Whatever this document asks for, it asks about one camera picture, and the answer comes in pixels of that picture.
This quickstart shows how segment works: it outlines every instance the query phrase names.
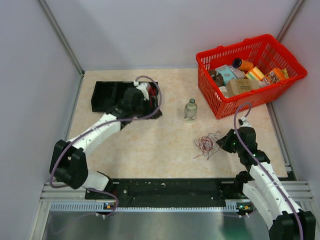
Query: bottle cap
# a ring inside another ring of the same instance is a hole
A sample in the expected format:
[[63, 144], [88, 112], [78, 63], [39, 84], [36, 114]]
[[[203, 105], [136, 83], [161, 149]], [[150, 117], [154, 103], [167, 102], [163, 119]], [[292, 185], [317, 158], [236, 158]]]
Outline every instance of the bottle cap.
[[237, 69], [241, 66], [241, 64], [242, 64], [242, 59], [236, 58], [235, 60], [233, 60], [232, 67]]

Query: table surface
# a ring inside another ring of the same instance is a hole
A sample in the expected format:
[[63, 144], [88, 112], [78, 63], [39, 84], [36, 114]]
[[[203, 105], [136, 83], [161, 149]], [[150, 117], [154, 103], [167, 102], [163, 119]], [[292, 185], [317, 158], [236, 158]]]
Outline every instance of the table surface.
[[[86, 71], [69, 137], [92, 126], [103, 113], [92, 112], [91, 97], [96, 81], [133, 81], [148, 75], [162, 92], [163, 116], [133, 121], [109, 137], [87, 156], [88, 168], [111, 178], [233, 178], [246, 170], [237, 154], [220, 149], [209, 160], [199, 156], [195, 139], [233, 127], [233, 115], [216, 119], [198, 88], [196, 68]], [[185, 122], [184, 107], [190, 98], [198, 111], [194, 122]], [[269, 157], [278, 177], [286, 177], [278, 141], [266, 105], [251, 110], [248, 120], [256, 131], [258, 149]]]

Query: glass bottle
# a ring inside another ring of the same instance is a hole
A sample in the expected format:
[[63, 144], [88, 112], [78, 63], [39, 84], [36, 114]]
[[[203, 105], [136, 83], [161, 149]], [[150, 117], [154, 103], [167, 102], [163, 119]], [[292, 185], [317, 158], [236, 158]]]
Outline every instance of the glass bottle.
[[197, 116], [198, 106], [196, 104], [196, 100], [193, 98], [185, 105], [184, 108], [184, 119], [187, 122], [193, 122]]

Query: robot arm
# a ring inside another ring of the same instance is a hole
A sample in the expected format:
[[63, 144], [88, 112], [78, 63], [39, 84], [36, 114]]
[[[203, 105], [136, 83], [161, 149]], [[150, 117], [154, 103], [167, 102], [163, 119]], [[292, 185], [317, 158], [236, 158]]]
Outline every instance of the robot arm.
[[[271, 240], [299, 239], [298, 223], [287, 200], [290, 201], [300, 219], [303, 228], [303, 239], [315, 239], [316, 219], [314, 215], [310, 211], [304, 212], [284, 189], [267, 155], [258, 150], [256, 132], [245, 117], [239, 120], [239, 125], [238, 133], [241, 139], [253, 153], [253, 156], [258, 159], [262, 167], [272, 175], [273, 181], [239, 142], [235, 130], [230, 129], [225, 137], [217, 141], [217, 144], [229, 153], [237, 153], [240, 162], [247, 169], [247, 171], [243, 171], [236, 176], [234, 190], [249, 198], [259, 211], [268, 227]], [[283, 197], [278, 187], [287, 196], [287, 199]]]
[[135, 87], [129, 87], [117, 105], [103, 114], [85, 132], [67, 142], [64, 140], [58, 141], [54, 146], [49, 172], [52, 173], [54, 165], [63, 150], [78, 139], [62, 156], [54, 176], [73, 189], [84, 187], [99, 191], [105, 190], [110, 178], [100, 172], [88, 170], [86, 156], [89, 156], [108, 137], [130, 123], [132, 119], [129, 118], [145, 115], [150, 110], [150, 88], [151, 86], [147, 82], [140, 83]]

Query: red wire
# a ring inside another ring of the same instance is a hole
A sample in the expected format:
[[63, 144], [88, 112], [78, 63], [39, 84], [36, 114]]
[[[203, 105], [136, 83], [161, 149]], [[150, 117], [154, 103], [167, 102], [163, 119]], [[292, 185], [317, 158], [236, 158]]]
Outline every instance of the red wire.
[[156, 96], [156, 90], [150, 87], [149, 89], [149, 98], [150, 98], [150, 107], [152, 108], [152, 97]]
[[193, 159], [196, 159], [197, 157], [200, 156], [205, 156], [207, 157], [207, 160], [212, 156], [212, 154], [215, 154], [216, 152], [219, 151], [220, 147], [211, 153], [211, 151], [214, 149], [214, 146], [216, 144], [216, 141], [219, 139], [217, 137], [217, 133], [209, 133], [207, 136], [203, 136], [201, 138], [198, 138], [194, 140], [194, 144], [198, 147], [198, 149], [202, 152], [202, 154], [195, 156]]

